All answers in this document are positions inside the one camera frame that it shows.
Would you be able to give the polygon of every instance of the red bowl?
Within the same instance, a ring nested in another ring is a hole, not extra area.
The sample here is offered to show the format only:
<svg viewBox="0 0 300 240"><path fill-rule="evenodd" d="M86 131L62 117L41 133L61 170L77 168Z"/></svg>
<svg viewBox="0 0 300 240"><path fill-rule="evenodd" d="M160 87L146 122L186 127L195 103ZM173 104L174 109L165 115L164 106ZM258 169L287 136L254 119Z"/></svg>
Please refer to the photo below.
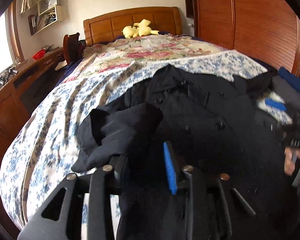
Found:
<svg viewBox="0 0 300 240"><path fill-rule="evenodd" d="M35 60L39 60L44 56L44 54L46 54L46 50L42 49L42 50L38 51L32 58Z"/></svg>

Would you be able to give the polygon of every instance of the wooden wardrobe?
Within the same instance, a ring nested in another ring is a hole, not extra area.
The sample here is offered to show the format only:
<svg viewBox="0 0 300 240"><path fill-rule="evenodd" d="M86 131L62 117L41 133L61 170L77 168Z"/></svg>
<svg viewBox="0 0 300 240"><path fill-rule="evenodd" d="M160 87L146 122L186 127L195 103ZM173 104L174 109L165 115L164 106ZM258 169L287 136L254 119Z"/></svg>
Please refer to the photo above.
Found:
<svg viewBox="0 0 300 240"><path fill-rule="evenodd" d="M193 0L195 36L300 75L300 20L285 0Z"/></svg>

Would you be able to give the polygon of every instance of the white wall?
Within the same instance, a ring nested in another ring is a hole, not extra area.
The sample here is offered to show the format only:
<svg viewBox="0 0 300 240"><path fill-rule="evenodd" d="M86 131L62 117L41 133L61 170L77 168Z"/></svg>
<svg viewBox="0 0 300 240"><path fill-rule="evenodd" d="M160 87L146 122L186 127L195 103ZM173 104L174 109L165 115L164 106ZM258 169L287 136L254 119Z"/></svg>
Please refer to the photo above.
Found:
<svg viewBox="0 0 300 240"><path fill-rule="evenodd" d="M42 45L42 40L39 35L31 36L28 16L35 14L35 10L31 9L24 14L20 14L21 0L16 1L16 18L17 18L17 28L21 44L21 49L25 59L31 58L36 52L38 52L44 45Z"/></svg>
<svg viewBox="0 0 300 240"><path fill-rule="evenodd" d="M147 6L176 6L179 8L183 23L183 32L192 34L192 29L186 24L193 22L186 18L185 0L60 0L63 7L64 20L30 36L28 16L34 14L34 9L20 15L20 0L17 2L17 24L21 47L25 57L32 56L45 45L62 46L65 34L80 33L81 40L85 39L83 21L105 13L122 9Z"/></svg>

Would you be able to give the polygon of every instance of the yellow stuffed toy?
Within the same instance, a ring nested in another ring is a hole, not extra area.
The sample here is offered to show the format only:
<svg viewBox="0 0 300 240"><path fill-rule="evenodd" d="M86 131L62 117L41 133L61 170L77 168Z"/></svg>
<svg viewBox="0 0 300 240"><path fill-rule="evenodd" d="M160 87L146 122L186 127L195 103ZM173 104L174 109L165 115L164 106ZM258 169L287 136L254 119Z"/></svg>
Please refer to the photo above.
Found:
<svg viewBox="0 0 300 240"><path fill-rule="evenodd" d="M147 36L150 34L158 35L159 31L153 31L149 25L150 21L143 19L140 23L134 23L133 26L126 26L123 28L123 36L125 38L135 38L137 36Z"/></svg>

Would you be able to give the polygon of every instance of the wooden desk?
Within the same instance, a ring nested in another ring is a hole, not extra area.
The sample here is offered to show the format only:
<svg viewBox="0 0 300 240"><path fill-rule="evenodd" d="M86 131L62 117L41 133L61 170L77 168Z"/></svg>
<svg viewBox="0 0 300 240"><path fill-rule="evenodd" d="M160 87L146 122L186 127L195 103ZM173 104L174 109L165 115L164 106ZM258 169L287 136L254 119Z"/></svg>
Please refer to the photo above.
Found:
<svg viewBox="0 0 300 240"><path fill-rule="evenodd" d="M8 147L29 120L30 114L20 100L20 96L46 71L63 61L63 49L56 49L42 59L27 60L16 67L19 71L0 89L0 167ZM19 230L4 210L0 197L0 224L13 239Z"/></svg>

